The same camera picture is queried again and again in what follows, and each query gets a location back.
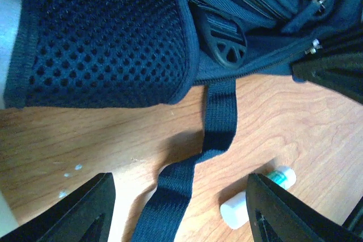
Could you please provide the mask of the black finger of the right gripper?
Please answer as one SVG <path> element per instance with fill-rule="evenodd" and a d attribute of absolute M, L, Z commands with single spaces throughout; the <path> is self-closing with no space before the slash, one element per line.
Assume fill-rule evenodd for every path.
<path fill-rule="evenodd" d="M 292 64 L 293 75 L 362 103 L 362 53 L 334 54 Z"/>

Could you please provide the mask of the navy blue student backpack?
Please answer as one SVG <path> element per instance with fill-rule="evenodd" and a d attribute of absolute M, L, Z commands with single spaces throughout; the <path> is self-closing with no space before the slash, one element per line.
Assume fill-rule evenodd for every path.
<path fill-rule="evenodd" d="M 195 166 L 235 136 L 235 81 L 347 53 L 362 0 L 1 0 L 1 108 L 144 108 L 205 85 L 202 150 L 161 171 L 132 235 L 173 241 Z"/>

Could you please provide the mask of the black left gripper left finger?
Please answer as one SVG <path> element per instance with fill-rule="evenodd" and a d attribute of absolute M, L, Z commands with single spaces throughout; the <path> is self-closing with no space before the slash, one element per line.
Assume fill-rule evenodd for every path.
<path fill-rule="evenodd" d="M 113 174 L 99 173 L 1 241 L 107 241 L 115 198 Z"/>

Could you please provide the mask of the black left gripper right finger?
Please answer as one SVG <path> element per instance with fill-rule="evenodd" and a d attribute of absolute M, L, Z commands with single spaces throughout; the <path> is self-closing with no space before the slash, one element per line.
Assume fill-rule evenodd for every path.
<path fill-rule="evenodd" d="M 267 176 L 252 173 L 246 202 L 254 241 L 362 241 L 362 200 L 339 225 Z"/>

